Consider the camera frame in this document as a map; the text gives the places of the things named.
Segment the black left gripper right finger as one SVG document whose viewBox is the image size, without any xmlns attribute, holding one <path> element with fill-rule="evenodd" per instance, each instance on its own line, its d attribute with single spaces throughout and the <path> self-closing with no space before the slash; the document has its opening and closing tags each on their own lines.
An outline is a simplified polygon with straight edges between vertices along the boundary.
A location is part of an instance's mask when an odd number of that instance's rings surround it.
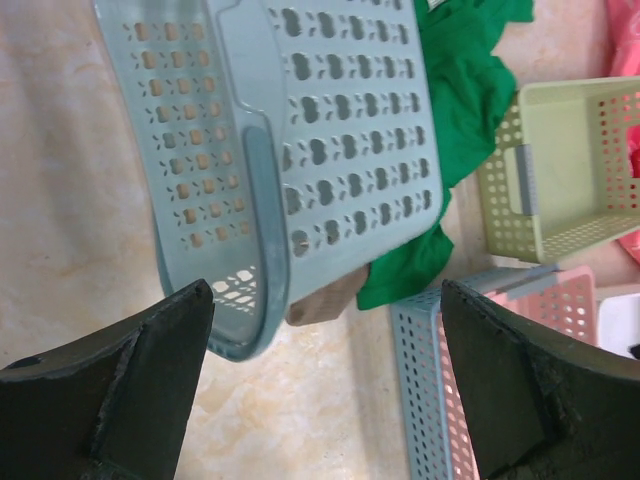
<svg viewBox="0 0 640 480">
<path fill-rule="evenodd" d="M 638 478 L 638 361 L 457 281 L 443 282 L 441 310 L 481 478 Z"/>
</svg>

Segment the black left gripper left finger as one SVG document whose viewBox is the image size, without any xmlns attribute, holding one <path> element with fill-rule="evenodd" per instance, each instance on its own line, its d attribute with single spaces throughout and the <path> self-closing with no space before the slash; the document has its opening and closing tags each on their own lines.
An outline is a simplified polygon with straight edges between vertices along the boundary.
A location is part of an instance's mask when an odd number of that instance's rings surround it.
<svg viewBox="0 0 640 480">
<path fill-rule="evenodd" d="M 3 368 L 2 478 L 174 478 L 213 313 L 198 280 Z"/>
</svg>

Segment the light blue laundry basket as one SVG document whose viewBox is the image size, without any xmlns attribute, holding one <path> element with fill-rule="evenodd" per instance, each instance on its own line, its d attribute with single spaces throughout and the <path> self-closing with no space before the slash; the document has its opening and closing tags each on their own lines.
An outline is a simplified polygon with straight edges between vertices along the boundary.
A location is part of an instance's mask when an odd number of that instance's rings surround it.
<svg viewBox="0 0 640 480">
<path fill-rule="evenodd" d="M 443 186 L 409 1 L 98 1 L 161 283 L 206 280 L 209 349 L 429 230 Z"/>
</svg>

